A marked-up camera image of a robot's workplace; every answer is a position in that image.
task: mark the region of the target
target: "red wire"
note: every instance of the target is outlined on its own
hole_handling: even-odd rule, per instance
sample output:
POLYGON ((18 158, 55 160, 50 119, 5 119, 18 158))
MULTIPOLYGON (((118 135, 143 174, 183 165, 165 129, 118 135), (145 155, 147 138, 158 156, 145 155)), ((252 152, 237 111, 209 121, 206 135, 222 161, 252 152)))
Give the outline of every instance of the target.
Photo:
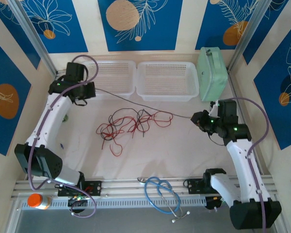
POLYGON ((174 118, 174 116, 171 113, 166 113, 166 112, 162 112, 162 111, 158 111, 158 112, 156 112, 156 113, 154 113, 152 115, 143 116, 139 120, 135 119, 132 116, 125 116, 125 117, 121 117, 121 118, 118 118, 116 120, 113 120, 112 123, 109 123, 109 124, 102 123, 96 129, 96 133, 100 134, 102 136, 102 138, 103 138, 101 149, 103 149, 103 145, 104 145, 105 141, 111 141, 111 140, 114 141, 114 144, 116 144, 117 146, 120 147, 120 153, 116 154, 112 150, 111 145, 109 145, 111 153, 115 157, 118 157, 123 152, 123 146, 118 144, 116 142, 115 138, 118 137, 120 134, 132 133, 132 138, 133 138, 134 133, 136 132, 136 130, 138 130, 138 131, 140 131, 142 133, 148 132, 150 130, 150 122, 151 121, 154 121, 155 124, 157 126, 161 127, 161 128, 166 128, 166 127, 171 125, 171 121, 172 121, 173 118, 174 118), (159 114, 169 114, 170 115, 169 120, 157 120, 156 117, 158 117, 159 114), (129 119, 129 121, 126 124, 122 125, 123 122, 126 119, 129 119), (124 127, 130 125, 132 122, 133 122, 133 124, 125 131, 124 127))

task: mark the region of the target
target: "gray cable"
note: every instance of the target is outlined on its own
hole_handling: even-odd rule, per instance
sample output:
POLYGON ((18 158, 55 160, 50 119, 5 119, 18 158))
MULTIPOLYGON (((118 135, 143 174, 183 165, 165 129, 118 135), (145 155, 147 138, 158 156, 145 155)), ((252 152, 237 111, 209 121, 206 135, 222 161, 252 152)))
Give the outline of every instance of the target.
MULTIPOLYGON (((146 106, 146 105, 143 105, 143 104, 140 104, 140 103, 135 103, 135 102, 130 101, 130 100, 127 100, 127 99, 125 99, 125 98, 123 98, 123 97, 117 96, 117 95, 115 95, 115 94, 113 94, 113 93, 111 93, 111 92, 109 92, 109 91, 105 91, 105 90, 102 90, 102 89, 99 89, 99 88, 96 88, 96 90, 98 90, 98 91, 103 91, 103 92, 105 92, 105 93, 108 93, 108 94, 110 94, 110 95, 113 95, 113 96, 115 96, 115 97, 118 97, 118 98, 120 98, 120 99, 122 99, 122 100, 125 100, 125 101, 127 101, 127 102, 130 102, 130 103, 133 103, 133 104, 136 104, 136 105, 142 106, 142 107, 146 107, 146 108, 149 108, 149 109, 152 109, 152 110, 155 110, 155 111, 160 111, 160 112, 163 112, 163 113, 170 113, 170 112, 162 111, 162 110, 159 110, 159 109, 156 109, 156 108, 151 108, 151 107, 149 107, 149 106, 146 106)), ((181 116, 181 115, 177 115, 177 114, 173 114, 173 113, 170 113, 170 114, 172 114, 172 115, 174 115, 174 116, 176 116, 176 117, 182 117, 182 118, 191 119, 191 117, 189 117, 189 116, 181 116)))

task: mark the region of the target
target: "orange bottle cap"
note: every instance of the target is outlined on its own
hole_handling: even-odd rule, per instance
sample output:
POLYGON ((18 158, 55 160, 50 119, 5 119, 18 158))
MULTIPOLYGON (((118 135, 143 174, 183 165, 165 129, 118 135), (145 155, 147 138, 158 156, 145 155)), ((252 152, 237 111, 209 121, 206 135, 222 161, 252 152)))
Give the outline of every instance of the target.
POLYGON ((30 207, 37 207, 37 206, 41 205, 42 200, 43 200, 42 195, 34 193, 28 197, 27 204, 30 207))

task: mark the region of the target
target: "white tabletop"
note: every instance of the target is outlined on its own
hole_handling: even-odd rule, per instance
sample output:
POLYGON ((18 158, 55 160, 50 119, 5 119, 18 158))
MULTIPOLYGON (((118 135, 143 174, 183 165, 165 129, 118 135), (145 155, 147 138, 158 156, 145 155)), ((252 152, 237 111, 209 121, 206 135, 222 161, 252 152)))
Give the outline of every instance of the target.
MULTIPOLYGON (((232 92, 227 85, 221 99, 229 97, 232 97, 232 92)), ((134 93, 130 100, 188 117, 209 109, 209 102, 201 102, 199 97, 189 102, 149 102, 134 93)), ((64 146, 66 166, 82 171, 86 179, 202 176, 205 169, 216 167, 223 168, 228 175, 236 174, 225 147, 211 142, 207 134, 189 119, 176 116, 167 128, 159 128, 152 122, 144 137, 141 132, 136 132, 134 138, 130 133, 121 135, 117 139, 123 146, 119 157, 110 151, 109 145, 114 146, 113 141, 106 141, 102 150, 103 139, 96 134, 96 129, 101 123, 107 123, 109 115, 120 108, 143 109, 124 100, 91 100, 86 107, 74 105, 71 108, 68 121, 61 125, 58 133, 58 141, 64 146)), ((123 117, 127 113, 130 112, 125 110, 117 116, 123 117)), ((223 143, 216 135, 212 138, 223 143)))

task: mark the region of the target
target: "purple cable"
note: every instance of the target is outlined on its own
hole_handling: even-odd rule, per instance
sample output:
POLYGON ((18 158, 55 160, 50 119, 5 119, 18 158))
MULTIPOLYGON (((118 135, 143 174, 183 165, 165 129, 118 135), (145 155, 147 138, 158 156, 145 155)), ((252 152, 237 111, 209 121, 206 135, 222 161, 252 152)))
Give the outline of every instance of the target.
POLYGON ((80 215, 76 215, 76 214, 74 214, 74 216, 76 216, 76 217, 82 217, 82 218, 85 218, 85 217, 91 217, 91 216, 93 216, 93 215, 95 214, 95 212, 96 212, 96 207, 97 207, 97 205, 96 205, 95 200, 91 197, 91 195, 89 195, 88 193, 84 192, 83 190, 81 190, 81 189, 79 189, 79 188, 77 188, 77 187, 75 187, 75 186, 72 186, 72 185, 69 185, 69 184, 65 184, 65 183, 61 183, 61 182, 55 181, 55 180, 53 180, 53 179, 46 179, 45 181, 43 181, 43 182, 42 182, 42 183, 41 183, 41 184, 36 188, 36 187, 34 187, 34 185, 33 185, 33 182, 32 182, 32 173, 31 173, 32 156, 33 156, 33 151, 34 151, 35 145, 37 144, 37 141, 38 141, 39 135, 40 135, 40 133, 41 133, 41 130, 42 130, 43 126, 44 126, 44 123, 45 123, 46 119, 48 118, 49 113, 51 112, 51 109, 54 107, 55 103, 56 103, 56 102, 60 99, 60 97, 62 97, 66 92, 68 92, 68 91, 70 91, 70 90, 72 90, 72 89, 74 89, 74 88, 76 88, 76 87, 79 87, 79 86, 82 86, 82 85, 85 85, 85 84, 90 83, 90 82, 91 82, 91 81, 92 81, 92 80, 97 76, 97 74, 98 74, 98 63, 97 63, 97 61, 96 61, 94 58, 92 58, 92 57, 89 56, 89 55, 78 55, 78 56, 76 56, 75 58, 73 58, 72 62, 74 62, 74 61, 75 61, 76 59, 78 59, 79 57, 87 57, 87 58, 90 58, 90 59, 95 63, 95 65, 96 65, 96 73, 94 74, 94 76, 93 76, 91 79, 89 79, 89 80, 87 80, 87 81, 84 81, 84 82, 82 82, 82 83, 78 83, 78 84, 76 84, 76 85, 74 85, 74 86, 71 86, 71 87, 67 88, 67 89, 64 90, 62 93, 60 93, 60 94, 56 97, 56 99, 51 103, 49 109, 48 109, 47 112, 45 113, 45 115, 44 115, 44 117, 43 117, 43 119, 42 119, 42 121, 41 121, 41 124, 40 124, 40 126, 39 126, 39 128, 38 128, 38 130, 37 130, 36 137, 35 137, 35 139, 34 139, 34 141, 33 141, 33 144, 32 144, 32 147, 31 147, 31 150, 30 150, 30 153, 29 153, 29 158, 28 158, 28 180, 29 180, 30 188, 31 188, 33 191, 37 191, 37 190, 39 190, 39 189, 40 189, 40 188, 41 188, 41 187, 42 187, 46 182, 51 181, 51 182, 54 182, 54 183, 57 183, 57 184, 62 184, 62 185, 64 185, 64 186, 66 186, 66 187, 69 187, 69 188, 75 189, 75 190, 77 190, 77 191, 79 191, 79 192, 85 194, 86 196, 88 196, 88 197, 89 197, 89 198, 94 202, 94 205, 95 205, 95 208, 94 208, 93 212, 92 212, 90 215, 87 215, 87 216, 80 216, 80 215))
MULTIPOLYGON (((249 156, 249 155, 251 154, 253 148, 256 147, 261 141, 263 141, 264 138, 266 137, 266 135, 268 134, 268 131, 270 129, 269 119, 268 119, 268 117, 266 115, 266 112, 263 110, 263 108, 260 105, 258 105, 256 102, 251 100, 251 99, 244 98, 244 97, 234 97, 234 98, 229 98, 228 100, 246 100, 246 101, 249 101, 249 102, 253 103, 255 106, 257 106, 261 110, 261 112, 263 113, 263 115, 265 117, 265 120, 266 120, 266 131, 265 131, 264 135, 258 141, 256 141, 254 144, 252 144, 252 146, 249 148, 248 153, 247 153, 247 157, 250 158, 250 159, 248 159, 248 163, 249 163, 249 166, 250 166, 251 173, 253 175, 254 182, 256 183, 257 190, 260 190, 260 184, 259 184, 257 175, 256 175, 256 173, 254 171, 254 168, 253 168, 253 165, 252 165, 252 159, 253 159, 252 157, 253 156, 249 156)), ((259 199, 260 199, 261 208, 262 208, 262 229, 263 229, 263 233, 266 233, 266 213, 265 213, 265 206, 264 206, 263 196, 262 196, 261 193, 259 193, 259 199)))

